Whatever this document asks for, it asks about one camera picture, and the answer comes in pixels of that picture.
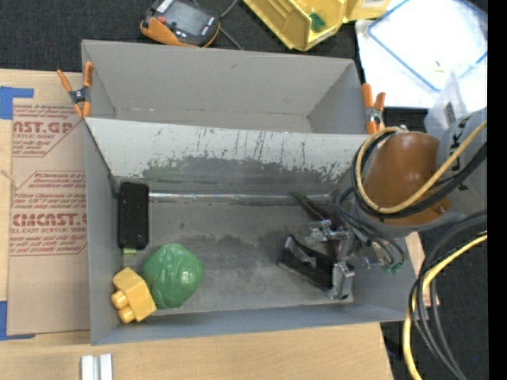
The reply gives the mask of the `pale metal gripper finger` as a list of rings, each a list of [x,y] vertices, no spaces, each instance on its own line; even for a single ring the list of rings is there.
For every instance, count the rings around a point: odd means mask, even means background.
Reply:
[[[351,301],[353,293],[353,280],[355,272],[345,262],[337,262],[331,271],[330,289],[327,296],[338,301]]]
[[[297,240],[293,236],[288,236],[284,248],[289,251],[297,260],[303,262],[304,264],[307,264],[311,266],[312,268],[316,268],[317,261],[314,257],[307,254],[300,243],[297,242]]]

